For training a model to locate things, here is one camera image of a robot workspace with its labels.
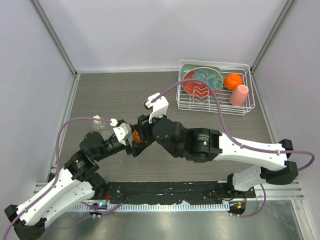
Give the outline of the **orange bottle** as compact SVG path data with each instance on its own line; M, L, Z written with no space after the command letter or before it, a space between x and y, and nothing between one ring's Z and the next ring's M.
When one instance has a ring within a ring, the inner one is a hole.
M132 132L132 139L135 143L137 144L141 144L142 143L142 140L141 140L141 137L140 137L140 134L139 134L139 131L137 129L134 129L133 132Z

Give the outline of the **clear bottle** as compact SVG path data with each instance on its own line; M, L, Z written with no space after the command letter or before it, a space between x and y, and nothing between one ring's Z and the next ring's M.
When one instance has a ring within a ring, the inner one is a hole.
M104 140L107 140L112 135L106 122L94 120L92 125L93 129L99 132Z

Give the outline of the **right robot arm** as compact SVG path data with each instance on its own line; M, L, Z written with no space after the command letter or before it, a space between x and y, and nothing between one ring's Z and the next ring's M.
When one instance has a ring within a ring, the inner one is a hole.
M138 151L157 142L172 157L195 163L235 161L250 164L248 169L227 176L225 190L233 198L263 183L291 184L298 176L297 164L288 160L288 153L281 152L286 148L281 143L256 142L255 145L262 151L253 151L235 144L220 131L186 128L165 116L149 121L148 116L142 115L132 130L132 143Z

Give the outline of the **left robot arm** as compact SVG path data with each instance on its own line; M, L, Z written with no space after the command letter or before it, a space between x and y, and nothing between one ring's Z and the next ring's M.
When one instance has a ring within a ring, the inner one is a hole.
M87 133L80 149L57 168L45 187L24 203L11 204L4 210L9 228L20 240L39 239L54 220L74 205L106 195L108 184L97 172L98 161L121 151L136 157L153 142L153 124L149 120L139 119L135 125L116 119L109 123L113 134L108 139L98 131Z

